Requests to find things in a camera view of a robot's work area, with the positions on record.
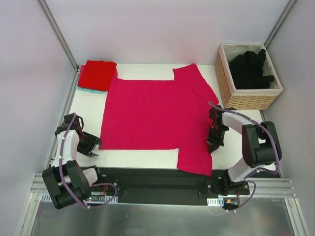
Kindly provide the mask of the magenta t shirt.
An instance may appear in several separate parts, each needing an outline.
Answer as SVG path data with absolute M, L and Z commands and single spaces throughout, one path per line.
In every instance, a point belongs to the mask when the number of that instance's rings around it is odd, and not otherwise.
M 197 65 L 173 73 L 173 80 L 111 81 L 101 126 L 102 149 L 178 149 L 179 170 L 210 176 L 209 110 L 219 100 Z

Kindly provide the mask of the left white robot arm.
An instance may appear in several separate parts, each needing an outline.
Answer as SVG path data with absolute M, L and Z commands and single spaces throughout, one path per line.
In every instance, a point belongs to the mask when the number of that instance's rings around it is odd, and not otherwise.
M 93 153 L 96 146 L 102 146 L 101 139 L 83 130 L 83 118 L 75 113 L 64 116 L 57 127 L 58 141 L 56 156 L 51 167 L 42 173 L 43 181 L 56 209 L 75 203 L 84 203 L 91 192 L 104 186 L 96 166 L 81 168 L 76 160 L 77 154 L 97 157 Z

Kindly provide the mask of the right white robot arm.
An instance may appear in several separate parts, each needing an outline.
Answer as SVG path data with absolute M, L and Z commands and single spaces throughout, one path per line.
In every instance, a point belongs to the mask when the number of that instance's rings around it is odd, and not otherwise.
M 242 157 L 211 184 L 215 193 L 227 196 L 240 191 L 250 176 L 267 171 L 266 166 L 271 164 L 276 164 L 272 173 L 279 172 L 282 151 L 274 123 L 259 123 L 236 110 L 223 109 L 220 105 L 210 109 L 209 118 L 212 120 L 207 140 L 210 154 L 224 146 L 224 135 L 230 128 L 242 135 Z

